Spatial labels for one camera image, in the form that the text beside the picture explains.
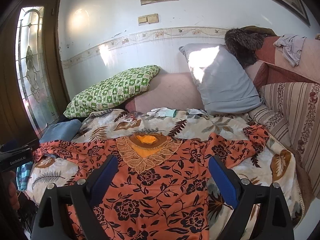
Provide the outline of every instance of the metal screw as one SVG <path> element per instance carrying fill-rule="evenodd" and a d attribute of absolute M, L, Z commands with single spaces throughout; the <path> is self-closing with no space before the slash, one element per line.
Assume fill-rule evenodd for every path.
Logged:
<path fill-rule="evenodd" d="M 250 180 L 248 180 L 248 179 L 241 179 L 241 183 L 242 183 L 243 185 L 248 185 L 248 184 L 250 183 Z"/>
<path fill-rule="evenodd" d="M 85 182 L 86 182 L 85 179 L 79 179 L 79 180 L 77 181 L 77 184 L 78 184 L 78 185 L 83 185 Z"/>
<path fill-rule="evenodd" d="M 54 184 L 54 183 L 50 183 L 50 184 L 48 184 L 47 189 L 53 189 L 53 188 L 54 188 L 54 186 L 55 186 L 55 184 Z"/>
<path fill-rule="evenodd" d="M 277 183 L 277 182 L 272 183 L 272 185 L 273 185 L 275 188 L 280 188 L 280 184 Z"/>

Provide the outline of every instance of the green checkered pillow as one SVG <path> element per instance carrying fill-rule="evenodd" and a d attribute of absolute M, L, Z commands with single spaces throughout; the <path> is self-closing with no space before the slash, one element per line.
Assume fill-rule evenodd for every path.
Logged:
<path fill-rule="evenodd" d="M 149 81 L 159 72 L 156 65 L 131 68 L 77 94 L 63 113 L 68 118 L 87 117 L 91 112 L 116 107 L 149 89 Z"/>

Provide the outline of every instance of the blue gripper pad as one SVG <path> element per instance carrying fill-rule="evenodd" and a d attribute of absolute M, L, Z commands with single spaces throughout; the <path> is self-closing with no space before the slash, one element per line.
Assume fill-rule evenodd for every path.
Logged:
<path fill-rule="evenodd" d="M 218 186 L 224 201 L 232 206 L 233 209 L 236 209 L 239 203 L 236 188 L 213 157 L 209 160 L 209 171 L 214 182 Z"/>
<path fill-rule="evenodd" d="M 89 200 L 90 207 L 93 208 L 94 206 L 97 206 L 101 203 L 117 171 L 118 160 L 115 156 L 113 156 L 91 188 L 91 198 Z"/>

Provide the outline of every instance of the door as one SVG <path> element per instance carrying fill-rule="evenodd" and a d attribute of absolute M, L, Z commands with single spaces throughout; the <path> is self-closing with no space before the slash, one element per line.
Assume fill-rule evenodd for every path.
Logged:
<path fill-rule="evenodd" d="M 41 138 L 69 103 L 56 46 L 57 4 L 24 0 L 0 34 L 0 143 Z"/>

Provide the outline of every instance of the gray pillow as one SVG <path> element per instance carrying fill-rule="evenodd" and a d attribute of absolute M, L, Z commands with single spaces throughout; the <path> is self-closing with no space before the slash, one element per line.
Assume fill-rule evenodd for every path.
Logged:
<path fill-rule="evenodd" d="M 252 81 L 222 44 L 191 43 L 179 48 L 208 114 L 246 113 L 263 103 Z"/>

